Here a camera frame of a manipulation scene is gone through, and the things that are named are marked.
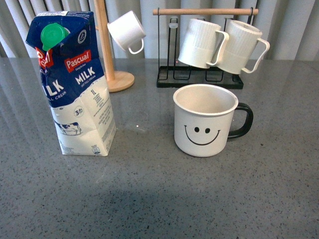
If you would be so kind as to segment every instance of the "mug handle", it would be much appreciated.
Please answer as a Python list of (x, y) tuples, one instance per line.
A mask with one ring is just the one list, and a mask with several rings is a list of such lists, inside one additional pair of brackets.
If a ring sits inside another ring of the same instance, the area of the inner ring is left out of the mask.
[(129, 47), (129, 51), (130, 51), (133, 55), (135, 55), (135, 54), (140, 53), (140, 52), (143, 50), (143, 48), (144, 48), (144, 41), (143, 41), (143, 38), (142, 38), (142, 47), (140, 48), (140, 50), (138, 50), (138, 51), (132, 51), (131, 48)]
[(260, 55), (260, 57), (258, 58), (258, 60), (256, 61), (256, 64), (255, 64), (255, 66), (254, 66), (254, 68), (253, 68), (253, 70), (248, 70), (246, 67), (244, 67), (242, 70), (244, 71), (244, 72), (246, 72), (246, 73), (253, 73), (254, 71), (256, 71), (257, 70), (257, 67), (258, 67), (258, 65), (259, 65), (259, 63), (260, 63), (260, 61), (261, 61), (261, 58), (266, 54), (266, 52), (269, 50), (269, 48), (270, 48), (270, 44), (269, 44), (269, 42), (268, 41), (265, 41), (265, 40), (263, 40), (263, 39), (261, 39), (261, 38), (258, 38), (257, 39), (257, 41), (260, 41), (260, 42), (262, 42), (262, 43), (264, 43), (265, 45), (266, 45), (266, 49), (264, 50), (264, 52)]
[(216, 57), (215, 63), (206, 62), (206, 64), (207, 64), (207, 65), (210, 65), (210, 66), (215, 66), (215, 65), (217, 65), (217, 64), (222, 60), (222, 58), (223, 58), (223, 53), (224, 53), (224, 50), (225, 50), (225, 48), (226, 48), (226, 44), (227, 44), (227, 42), (228, 42), (228, 40), (229, 40), (229, 35), (228, 35), (227, 32), (218, 31), (218, 30), (217, 30), (216, 32), (222, 33), (223, 36), (224, 36), (224, 39), (223, 39), (223, 41), (222, 41), (221, 44), (220, 44), (220, 47), (219, 47), (219, 50), (218, 50), (218, 53), (217, 53), (217, 57)]
[(236, 111), (246, 111), (247, 116), (244, 125), (236, 130), (230, 131), (228, 134), (228, 138), (239, 138), (241, 136), (244, 136), (248, 133), (248, 131), (251, 128), (251, 125), (253, 124), (254, 114), (251, 108), (245, 104), (245, 103), (238, 103)]

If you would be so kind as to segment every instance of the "smile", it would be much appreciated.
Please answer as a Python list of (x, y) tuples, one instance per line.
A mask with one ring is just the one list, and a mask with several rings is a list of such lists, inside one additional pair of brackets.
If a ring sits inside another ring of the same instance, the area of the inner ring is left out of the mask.
[(188, 136), (188, 134), (187, 134), (187, 130), (186, 130), (186, 125), (184, 125), (184, 126), (185, 126), (186, 136), (187, 136), (187, 138), (189, 139), (189, 141), (191, 141), (192, 143), (194, 143), (194, 144), (196, 144), (196, 145), (200, 145), (200, 146), (208, 145), (208, 144), (214, 142), (214, 140), (217, 139), (217, 137), (218, 137), (218, 135), (219, 135), (219, 132), (220, 132), (220, 129), (219, 129), (219, 130), (218, 130), (218, 133), (217, 133), (217, 135), (216, 135), (216, 137), (215, 137), (212, 141), (210, 141), (210, 142), (208, 142), (208, 143), (196, 143), (196, 142), (194, 142), (193, 140), (191, 140), (191, 139), (189, 138), (189, 136)]

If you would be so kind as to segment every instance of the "white mug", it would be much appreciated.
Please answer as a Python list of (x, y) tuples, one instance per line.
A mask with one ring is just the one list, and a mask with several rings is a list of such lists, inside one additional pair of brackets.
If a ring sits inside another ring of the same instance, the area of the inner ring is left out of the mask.
[[(179, 88), (175, 102), (174, 139), (185, 153), (209, 157), (221, 152), (228, 138), (245, 135), (253, 123), (253, 112), (225, 88), (193, 84)], [(247, 113), (244, 125), (229, 131), (235, 110)]]
[[(129, 11), (112, 23), (108, 23), (109, 32), (119, 47), (132, 54), (138, 54), (144, 48), (143, 38), (146, 36), (143, 26), (133, 11)], [(138, 51), (133, 51), (131, 46), (142, 41), (142, 47)]]
[[(187, 65), (204, 69), (218, 64), (229, 38), (226, 32), (220, 31), (220, 28), (220, 25), (208, 21), (191, 19), (178, 60)], [(222, 34), (223, 40), (219, 49), (216, 50), (216, 59), (211, 62), (217, 44), (217, 34)]]
[[(237, 20), (231, 20), (225, 31), (229, 34), (229, 41), (217, 67), (237, 75), (241, 70), (246, 73), (256, 71), (262, 57), (270, 48), (269, 42), (260, 38), (263, 33), (254, 26)], [(254, 68), (248, 70), (245, 66), (258, 42), (265, 44), (266, 48), (256, 61)]]

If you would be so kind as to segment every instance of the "gray curtain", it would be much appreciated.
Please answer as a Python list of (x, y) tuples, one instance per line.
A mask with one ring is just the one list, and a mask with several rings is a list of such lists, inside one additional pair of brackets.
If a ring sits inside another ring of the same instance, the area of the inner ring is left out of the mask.
[[(147, 36), (145, 48), (137, 54), (121, 50), (112, 43), (115, 58), (166, 58), (168, 24), (172, 16), (153, 15), (159, 8), (250, 8), (259, 9), (253, 17), (253, 25), (263, 32), (262, 38), (270, 42), (271, 48), (265, 59), (319, 60), (319, 0), (106, 0), (109, 22), (133, 10), (140, 19)], [(36, 57), (34, 49), (25, 44), (25, 38), (32, 19), (42, 11), (95, 11), (93, 0), (5, 0), (0, 8), (0, 56)], [(223, 26), (225, 17), (247, 21), (247, 16), (201, 16), (183, 15), (178, 17), (177, 51), (182, 44), (185, 29), (190, 18), (205, 20)], [(257, 47), (252, 59), (262, 51)]]

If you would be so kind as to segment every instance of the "cow illustration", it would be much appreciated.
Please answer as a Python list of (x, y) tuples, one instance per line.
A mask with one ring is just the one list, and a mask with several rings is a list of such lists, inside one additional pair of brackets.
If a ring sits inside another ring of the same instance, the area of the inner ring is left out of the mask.
[(57, 121), (54, 121), (56, 125), (60, 128), (62, 131), (62, 134), (65, 135), (80, 135), (81, 134), (81, 128), (78, 124), (78, 122), (69, 123), (69, 124), (61, 124)]

